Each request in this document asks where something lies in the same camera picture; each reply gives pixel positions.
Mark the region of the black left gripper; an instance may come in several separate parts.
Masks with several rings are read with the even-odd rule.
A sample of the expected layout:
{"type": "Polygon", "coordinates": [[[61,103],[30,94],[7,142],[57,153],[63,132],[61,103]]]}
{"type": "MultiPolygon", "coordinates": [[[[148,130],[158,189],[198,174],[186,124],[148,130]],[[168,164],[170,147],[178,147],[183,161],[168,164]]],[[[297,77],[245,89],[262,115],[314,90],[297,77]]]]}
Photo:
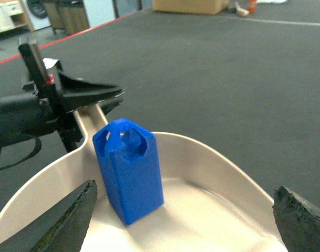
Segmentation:
{"type": "MultiPolygon", "coordinates": [[[[77,148],[76,143],[80,141],[81,133],[76,126],[74,116],[68,115],[68,112],[98,104],[103,114],[107,115],[121,105],[123,99],[115,97],[122,95],[125,90],[120,86],[72,78],[63,72],[60,60],[44,58],[43,62],[48,72],[47,97],[38,96],[38,98],[49,105],[52,112],[49,120],[56,123],[56,131],[66,151],[71,152],[77,148]]],[[[31,81],[29,72],[27,79],[23,89],[34,91],[38,95],[38,90],[31,81]]]]}

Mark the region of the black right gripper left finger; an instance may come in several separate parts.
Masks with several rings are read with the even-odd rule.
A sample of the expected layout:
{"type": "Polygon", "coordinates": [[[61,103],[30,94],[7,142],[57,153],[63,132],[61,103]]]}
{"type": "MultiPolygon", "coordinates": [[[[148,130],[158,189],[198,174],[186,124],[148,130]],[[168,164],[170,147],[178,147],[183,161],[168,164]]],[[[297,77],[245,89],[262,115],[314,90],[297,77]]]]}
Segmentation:
{"type": "Polygon", "coordinates": [[[0,251],[81,251],[97,200],[87,180],[57,204],[0,244],[0,251]]]}

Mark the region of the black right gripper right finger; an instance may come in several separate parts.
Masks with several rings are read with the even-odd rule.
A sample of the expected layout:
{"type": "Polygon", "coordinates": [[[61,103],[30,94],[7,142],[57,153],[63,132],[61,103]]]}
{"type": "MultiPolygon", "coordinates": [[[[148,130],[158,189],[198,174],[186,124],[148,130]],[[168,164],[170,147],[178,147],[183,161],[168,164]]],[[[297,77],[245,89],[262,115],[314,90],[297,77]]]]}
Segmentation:
{"type": "Polygon", "coordinates": [[[320,208],[280,186],[274,193],[273,215],[288,251],[320,251],[320,208]]]}

